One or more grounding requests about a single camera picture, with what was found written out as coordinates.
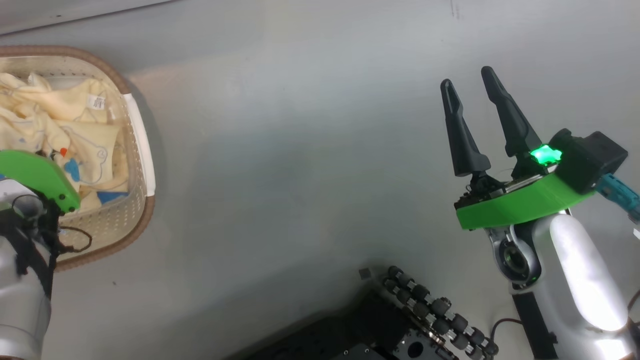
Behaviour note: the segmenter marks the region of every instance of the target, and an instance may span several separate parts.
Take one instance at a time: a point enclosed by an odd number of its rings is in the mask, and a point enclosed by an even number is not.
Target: white label
[[[87,94],[86,107],[94,110],[104,110],[104,100],[102,96]]]

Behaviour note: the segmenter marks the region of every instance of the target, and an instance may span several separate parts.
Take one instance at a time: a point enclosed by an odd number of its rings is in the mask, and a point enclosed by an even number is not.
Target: glowing green led
[[[562,156],[562,151],[553,150],[549,147],[549,145],[542,145],[541,147],[538,147],[537,149],[533,150],[531,152],[531,155],[533,155],[533,157],[536,158],[536,161],[539,164],[547,165],[547,164],[557,163],[558,161],[560,161],[560,157]]]

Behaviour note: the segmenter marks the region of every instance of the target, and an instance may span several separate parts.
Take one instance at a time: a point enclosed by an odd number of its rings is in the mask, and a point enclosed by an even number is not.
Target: black cable
[[[631,298],[631,300],[629,300],[629,305],[627,305],[627,311],[631,311],[631,309],[634,308],[634,304],[636,303],[639,297],[640,297],[640,290],[638,290],[634,294],[634,296]]]
[[[76,249],[73,245],[70,245],[70,246],[63,245],[65,251],[67,251],[67,252],[82,252],[82,251],[85,251],[86,249],[89,249],[91,247],[91,244],[93,243],[93,236],[91,236],[91,234],[87,233],[86,231],[84,231],[84,230],[82,230],[80,228],[77,228],[77,227],[73,227],[73,226],[60,226],[60,229],[73,230],[73,231],[77,231],[79,233],[83,233],[89,239],[89,243],[87,243],[86,246],[81,248],[81,249]]]
[[[494,343],[495,343],[495,331],[496,329],[498,329],[498,325],[502,324],[503,322],[513,322],[513,323],[519,323],[520,325],[522,325],[522,322],[520,320],[514,319],[514,318],[502,318],[496,321],[493,327],[491,328],[491,335],[489,336],[489,339],[491,339],[491,341]]]

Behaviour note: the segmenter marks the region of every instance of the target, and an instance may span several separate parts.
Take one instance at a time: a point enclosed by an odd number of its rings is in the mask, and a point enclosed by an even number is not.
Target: round hole
[[[422,343],[416,341],[415,343],[409,345],[409,349],[406,351],[406,354],[409,355],[410,358],[415,359],[416,357],[422,355],[423,351],[424,346],[422,345]]]

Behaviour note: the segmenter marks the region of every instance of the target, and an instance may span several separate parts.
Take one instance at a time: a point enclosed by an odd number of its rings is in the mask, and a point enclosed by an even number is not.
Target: plastic basket
[[[61,218],[61,225],[89,232],[93,244],[84,252],[61,255],[56,271],[90,263],[130,245],[151,220],[156,178],[145,126],[125,79],[94,55],[64,46],[0,47],[0,72],[22,79],[36,72],[51,81],[94,78],[105,82],[116,94],[111,96],[113,100],[106,104],[106,110],[110,121],[125,124],[122,131],[129,166],[129,194],[98,209]],[[74,231],[61,234],[60,240],[77,249],[87,242],[84,235]]]

